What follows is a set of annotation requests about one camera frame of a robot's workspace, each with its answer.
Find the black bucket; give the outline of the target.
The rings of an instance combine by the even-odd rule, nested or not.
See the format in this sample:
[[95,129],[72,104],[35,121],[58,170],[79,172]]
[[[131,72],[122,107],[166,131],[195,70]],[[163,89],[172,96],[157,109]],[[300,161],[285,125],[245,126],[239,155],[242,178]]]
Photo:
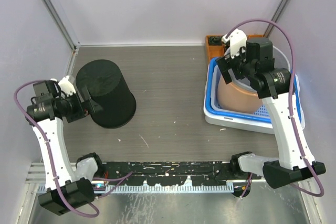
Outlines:
[[91,61],[80,68],[76,86],[81,95],[87,89],[102,107],[91,115],[93,121],[107,129],[126,125],[135,115],[137,102],[118,65],[110,60]]

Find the orange bucket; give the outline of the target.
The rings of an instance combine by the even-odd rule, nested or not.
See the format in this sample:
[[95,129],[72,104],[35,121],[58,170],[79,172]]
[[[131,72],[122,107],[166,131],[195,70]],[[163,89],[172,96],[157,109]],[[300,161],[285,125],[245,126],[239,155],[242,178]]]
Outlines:
[[222,76],[217,87],[217,101],[224,110],[249,114],[253,114],[263,105],[255,91],[242,88],[234,82],[226,84]]

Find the grey bucket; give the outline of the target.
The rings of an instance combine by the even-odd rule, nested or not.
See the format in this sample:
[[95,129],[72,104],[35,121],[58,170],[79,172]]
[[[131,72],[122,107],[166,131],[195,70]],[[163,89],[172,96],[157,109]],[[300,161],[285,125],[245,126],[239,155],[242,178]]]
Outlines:
[[[275,59],[275,68],[286,68],[287,70],[290,70],[290,62],[287,56],[276,46],[273,46],[273,57]],[[250,81],[247,78],[237,79],[232,69],[230,69],[228,72],[232,78],[233,84],[244,90],[256,93],[256,91],[250,86]]]

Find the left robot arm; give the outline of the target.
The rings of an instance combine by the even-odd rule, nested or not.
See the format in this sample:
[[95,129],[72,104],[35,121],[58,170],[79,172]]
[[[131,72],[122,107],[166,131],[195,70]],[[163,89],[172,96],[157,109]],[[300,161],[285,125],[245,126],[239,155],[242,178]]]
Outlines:
[[71,166],[63,120],[71,123],[101,108],[92,99],[81,101],[68,79],[34,83],[35,96],[26,110],[26,119],[38,138],[45,166],[46,192],[38,197],[38,202],[59,216],[92,203],[95,194],[91,182],[105,174],[105,167],[96,153],[78,158],[76,167]]

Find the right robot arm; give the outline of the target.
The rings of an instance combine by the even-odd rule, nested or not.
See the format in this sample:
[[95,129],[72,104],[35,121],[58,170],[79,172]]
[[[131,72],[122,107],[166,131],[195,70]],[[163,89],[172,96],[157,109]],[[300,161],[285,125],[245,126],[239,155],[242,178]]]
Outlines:
[[231,37],[229,44],[229,56],[216,60],[223,79],[226,84],[231,83],[231,73],[236,79],[248,79],[269,113],[279,153],[278,158],[252,152],[235,154],[230,160],[232,176],[241,179],[248,173],[255,174],[273,189],[312,177],[317,179],[326,167],[315,160],[299,121],[294,67],[275,67],[273,44],[267,38]]

